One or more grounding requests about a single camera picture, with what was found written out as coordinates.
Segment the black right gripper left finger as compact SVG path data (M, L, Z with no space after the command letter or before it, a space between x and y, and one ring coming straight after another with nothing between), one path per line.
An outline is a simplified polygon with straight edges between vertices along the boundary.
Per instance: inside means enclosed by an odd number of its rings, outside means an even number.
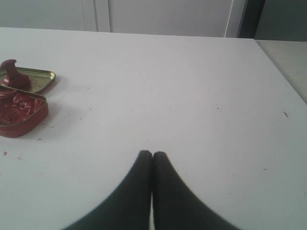
M67 230L148 230L151 213L153 156L139 152L132 168L100 205Z

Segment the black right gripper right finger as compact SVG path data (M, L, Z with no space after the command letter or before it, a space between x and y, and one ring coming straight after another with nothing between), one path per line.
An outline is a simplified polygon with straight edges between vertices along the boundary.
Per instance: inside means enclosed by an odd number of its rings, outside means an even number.
M237 230L185 185L164 152L153 155L153 221L156 230Z

